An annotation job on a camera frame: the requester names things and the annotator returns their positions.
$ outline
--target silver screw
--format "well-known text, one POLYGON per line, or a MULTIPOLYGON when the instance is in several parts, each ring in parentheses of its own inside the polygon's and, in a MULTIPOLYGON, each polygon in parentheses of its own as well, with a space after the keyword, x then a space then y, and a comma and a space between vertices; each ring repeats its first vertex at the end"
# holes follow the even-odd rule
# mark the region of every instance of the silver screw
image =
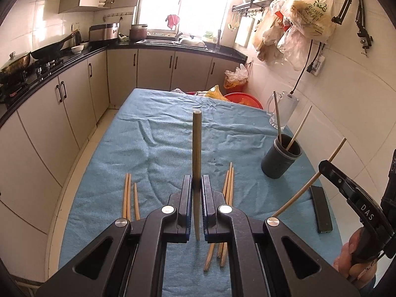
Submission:
POLYGON ((279 225, 279 219, 275 217, 271 217, 267 219, 267 223, 269 226, 278 226, 279 225))
POLYGON ((173 211, 175 211, 175 208, 172 207, 171 205, 165 205, 165 206, 161 209, 161 211, 162 211, 163 213, 165 213, 165 214, 170 214, 170 213, 172 213, 173 211))
POLYGON ((223 204, 223 205, 219 206, 219 211, 221 213, 227 214, 227 213, 232 212, 232 207, 227 204, 223 204))
POLYGON ((124 218, 119 218, 115 220, 114 223, 118 228, 122 228, 128 224, 128 220, 124 218))

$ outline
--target silver appliance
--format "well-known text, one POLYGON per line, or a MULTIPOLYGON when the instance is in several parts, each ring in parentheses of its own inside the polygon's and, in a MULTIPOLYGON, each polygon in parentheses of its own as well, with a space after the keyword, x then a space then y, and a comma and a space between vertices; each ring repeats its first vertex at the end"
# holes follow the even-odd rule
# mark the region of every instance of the silver appliance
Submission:
POLYGON ((119 23, 104 23, 90 27, 90 42, 118 39, 119 23))

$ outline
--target triangular cutout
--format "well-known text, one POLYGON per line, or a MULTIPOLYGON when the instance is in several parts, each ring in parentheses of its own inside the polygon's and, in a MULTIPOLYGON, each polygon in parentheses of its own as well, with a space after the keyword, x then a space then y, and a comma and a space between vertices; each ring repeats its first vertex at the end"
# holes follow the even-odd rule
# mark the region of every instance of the triangular cutout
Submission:
POLYGON ((286 249, 286 253, 292 263, 297 278, 304 279, 316 274, 320 270, 320 266, 303 250, 301 250, 300 247, 297 246, 289 237, 283 237, 282 243, 286 249))
POLYGON ((76 273, 92 280, 97 279, 112 242, 112 238, 106 238, 91 254, 76 266, 76 273))

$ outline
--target black countertop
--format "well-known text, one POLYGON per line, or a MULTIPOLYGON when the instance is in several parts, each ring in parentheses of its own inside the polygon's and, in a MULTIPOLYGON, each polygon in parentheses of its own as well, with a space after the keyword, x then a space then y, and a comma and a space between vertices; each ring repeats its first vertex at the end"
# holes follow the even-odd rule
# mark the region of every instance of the black countertop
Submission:
POLYGON ((44 75, 37 77, 35 73, 29 75, 26 78, 28 83, 28 89, 23 93, 21 97, 15 103, 13 103, 9 108, 5 109, 5 105, 0 105, 0 128, 8 120, 8 118, 37 90, 43 87, 47 82, 51 81, 53 78, 57 77, 60 73, 79 63, 80 61, 93 56, 96 53, 104 51, 106 49, 158 49, 158 50, 175 50, 182 52, 190 52, 195 54, 202 54, 206 56, 212 56, 215 58, 221 58, 225 60, 245 63, 247 56, 240 53, 239 51, 221 46, 220 50, 215 50, 215 44, 206 43, 207 50, 205 49, 193 49, 189 47, 184 47, 181 45, 155 45, 155 44, 141 44, 129 42, 117 41, 115 43, 109 44, 105 47, 103 46, 90 46, 85 48, 80 54, 72 54, 71 51, 65 50, 65 56, 62 57, 63 63, 54 67, 49 72, 44 75))

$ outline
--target glass pitcher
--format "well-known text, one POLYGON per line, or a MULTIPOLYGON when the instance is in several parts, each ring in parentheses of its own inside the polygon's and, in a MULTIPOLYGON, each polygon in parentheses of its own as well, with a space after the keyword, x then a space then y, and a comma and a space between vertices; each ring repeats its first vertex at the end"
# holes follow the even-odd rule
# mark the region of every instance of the glass pitcher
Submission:
MULTIPOLYGON (((292 116, 292 113, 297 107, 298 104, 298 99, 296 96, 293 94, 290 94, 286 91, 283 91, 281 93, 276 93, 277 100, 278 100, 278 109, 279 109, 279 116, 280 116, 280 129, 283 131, 286 127, 286 124, 288 123, 290 117, 292 116)), ((267 102, 267 115, 271 116, 270 118, 270 124, 274 128, 278 128, 278 124, 276 122, 276 112, 274 109, 274 112, 269 111, 269 106, 271 102, 274 100, 274 94, 268 98, 267 102)))

